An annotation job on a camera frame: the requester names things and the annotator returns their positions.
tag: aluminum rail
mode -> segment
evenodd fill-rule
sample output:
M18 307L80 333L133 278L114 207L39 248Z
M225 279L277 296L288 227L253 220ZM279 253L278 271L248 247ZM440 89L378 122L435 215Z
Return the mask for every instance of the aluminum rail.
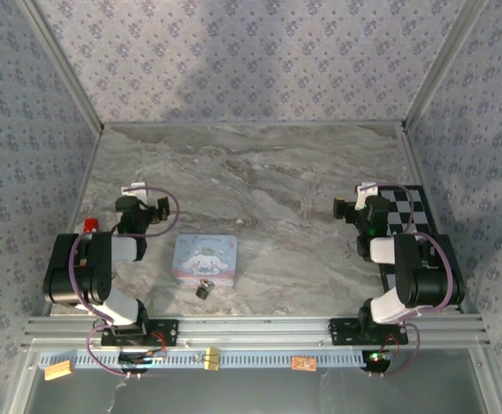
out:
M179 320L179 349L376 349L378 346L334 347L328 331L332 317L171 317ZM33 317L22 347L74 349L84 346L93 323L87 316ZM485 324L479 314L438 314L413 318L422 333L422 349L489 348ZM408 332L414 348L416 335ZM99 336L92 341L97 345Z

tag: wall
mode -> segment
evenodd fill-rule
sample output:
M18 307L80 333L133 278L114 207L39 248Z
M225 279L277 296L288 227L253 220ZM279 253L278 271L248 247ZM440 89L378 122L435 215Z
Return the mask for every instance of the wall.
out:
M94 138L13 0L0 1L0 404Z
M38 0L102 122L403 119L462 0Z
M502 0L489 2L411 136L502 371Z

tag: marble surface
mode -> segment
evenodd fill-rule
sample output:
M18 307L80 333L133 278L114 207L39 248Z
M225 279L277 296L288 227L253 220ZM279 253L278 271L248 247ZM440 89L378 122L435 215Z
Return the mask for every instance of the marble surface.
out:
M337 196L355 199L354 186L363 180L408 183L390 131L108 127L78 229L88 216L113 226L121 186L145 181L176 195L179 224L148 239L143 261L117 264L114 284L141 299L151 315L354 314L382 293L381 280L378 267L356 253L355 227L333 218L332 203ZM236 285L216 288L205 301L171 275L176 236L194 233L236 235L239 242ZM66 312L76 311L53 309Z

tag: patterned wallpaper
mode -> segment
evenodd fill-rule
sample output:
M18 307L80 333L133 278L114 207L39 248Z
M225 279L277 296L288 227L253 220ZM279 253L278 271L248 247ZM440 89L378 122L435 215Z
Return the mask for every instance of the patterned wallpaper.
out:
M411 135L502 370L502 0L489 1Z
M102 122L403 119L462 0L38 0Z
M65 229L93 136L14 0L0 1L0 405L50 246Z

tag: glass panel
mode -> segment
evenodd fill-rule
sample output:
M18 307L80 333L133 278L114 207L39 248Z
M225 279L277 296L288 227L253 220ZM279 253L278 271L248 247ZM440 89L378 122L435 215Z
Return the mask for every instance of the glass panel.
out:
M410 352L395 361L404 363ZM44 381L39 371L26 414L486 413L467 350L421 351L394 377L358 368L153 370L140 380L78 369Z

